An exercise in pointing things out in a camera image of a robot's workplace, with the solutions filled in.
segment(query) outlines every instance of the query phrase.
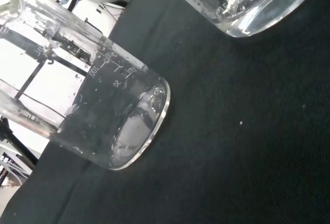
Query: black cloth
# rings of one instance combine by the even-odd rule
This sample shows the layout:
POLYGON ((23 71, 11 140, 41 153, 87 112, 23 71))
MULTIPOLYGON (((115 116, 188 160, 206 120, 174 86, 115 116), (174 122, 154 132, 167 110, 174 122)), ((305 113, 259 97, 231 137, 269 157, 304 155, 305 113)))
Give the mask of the black cloth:
POLYGON ((132 0, 111 38, 171 86, 157 137, 122 171, 50 143, 0 223, 329 223, 328 3, 233 39, 184 0, 132 0))

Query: measurement number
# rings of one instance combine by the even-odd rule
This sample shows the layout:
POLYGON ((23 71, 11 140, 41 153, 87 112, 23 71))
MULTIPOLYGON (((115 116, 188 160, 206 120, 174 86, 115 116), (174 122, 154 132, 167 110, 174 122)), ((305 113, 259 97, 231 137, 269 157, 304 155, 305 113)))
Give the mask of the measurement number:
POLYGON ((89 74, 92 76, 95 76, 95 74, 98 72, 99 68, 96 66, 93 66, 93 68, 89 71, 89 74))
POLYGON ((116 86, 116 87, 119 87, 120 82, 119 82, 119 81, 115 81, 115 82, 113 83, 113 85, 116 86))

